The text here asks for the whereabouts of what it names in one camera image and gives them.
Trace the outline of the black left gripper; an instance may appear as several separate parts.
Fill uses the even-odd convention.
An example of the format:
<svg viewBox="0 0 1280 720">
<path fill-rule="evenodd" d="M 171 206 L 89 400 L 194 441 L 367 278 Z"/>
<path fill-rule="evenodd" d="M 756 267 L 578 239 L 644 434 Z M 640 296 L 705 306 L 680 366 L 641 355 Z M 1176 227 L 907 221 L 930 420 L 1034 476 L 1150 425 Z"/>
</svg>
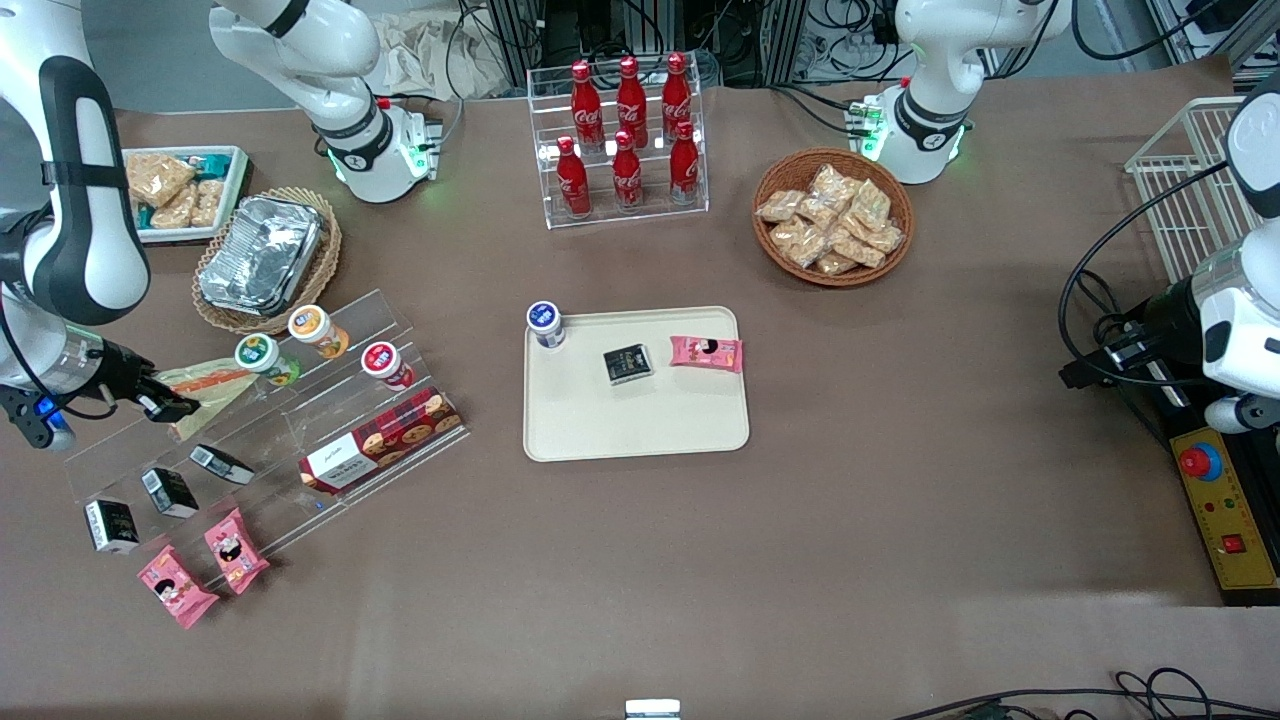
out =
<svg viewBox="0 0 1280 720">
<path fill-rule="evenodd" d="M 1199 318 L 1190 281 L 1170 284 L 1125 313 L 1106 315 L 1100 322 L 1102 352 L 1065 364 L 1059 379 L 1069 389 L 1116 383 L 1207 386 Z"/>
</svg>

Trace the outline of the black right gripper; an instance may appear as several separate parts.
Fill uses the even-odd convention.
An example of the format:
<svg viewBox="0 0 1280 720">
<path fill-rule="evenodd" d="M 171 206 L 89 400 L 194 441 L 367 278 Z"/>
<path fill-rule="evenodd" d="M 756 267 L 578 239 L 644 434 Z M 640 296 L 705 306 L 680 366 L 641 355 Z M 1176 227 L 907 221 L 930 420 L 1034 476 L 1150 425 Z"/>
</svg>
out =
<svg viewBox="0 0 1280 720">
<path fill-rule="evenodd" d="M 154 377 L 155 365 L 125 346 L 104 341 L 97 360 L 93 374 L 96 400 L 138 404 L 150 421 L 179 421 L 201 409 L 197 400 L 172 395 L 172 389 Z"/>
</svg>

